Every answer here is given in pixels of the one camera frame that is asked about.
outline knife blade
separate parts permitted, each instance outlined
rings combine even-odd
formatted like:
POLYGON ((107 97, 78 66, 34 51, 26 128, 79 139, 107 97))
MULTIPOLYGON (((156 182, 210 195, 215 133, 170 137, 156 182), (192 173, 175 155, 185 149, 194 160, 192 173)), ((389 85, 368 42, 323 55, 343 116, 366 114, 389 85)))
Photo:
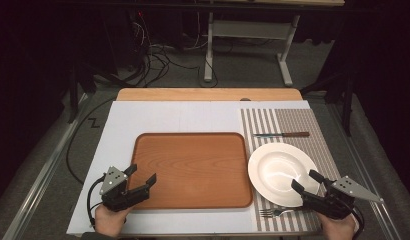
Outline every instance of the knife blade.
POLYGON ((254 133, 258 138, 271 138, 271 137, 309 137, 309 132, 288 132, 288 133, 254 133))

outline striped placemat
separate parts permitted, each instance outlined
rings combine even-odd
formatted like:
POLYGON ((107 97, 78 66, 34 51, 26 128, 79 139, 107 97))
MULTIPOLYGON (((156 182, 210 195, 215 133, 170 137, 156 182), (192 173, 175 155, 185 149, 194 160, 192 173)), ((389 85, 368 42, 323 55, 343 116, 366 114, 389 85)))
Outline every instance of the striped placemat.
MULTIPOLYGON (((258 147, 271 142, 291 144, 305 152, 315 163, 318 171, 329 179, 340 178, 339 171, 311 109, 241 109, 240 117, 248 148, 248 158, 258 147), (256 138, 254 133, 266 132, 310 132, 307 138, 256 138)), ((319 194, 325 192, 320 187, 319 194)), ((254 222, 257 231, 298 232, 311 234, 320 231, 320 222, 312 211, 294 211, 279 218, 262 218, 260 209, 280 207, 269 202, 257 191, 254 192, 254 222)))

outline wooden tray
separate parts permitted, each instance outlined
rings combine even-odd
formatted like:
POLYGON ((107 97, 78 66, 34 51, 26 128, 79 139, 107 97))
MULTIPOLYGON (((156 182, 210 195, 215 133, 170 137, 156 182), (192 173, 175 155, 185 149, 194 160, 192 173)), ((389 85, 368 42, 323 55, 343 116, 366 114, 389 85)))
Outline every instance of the wooden tray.
POLYGON ((136 209, 241 208, 252 203, 245 142, 238 133, 145 133, 128 188, 157 182, 136 209))

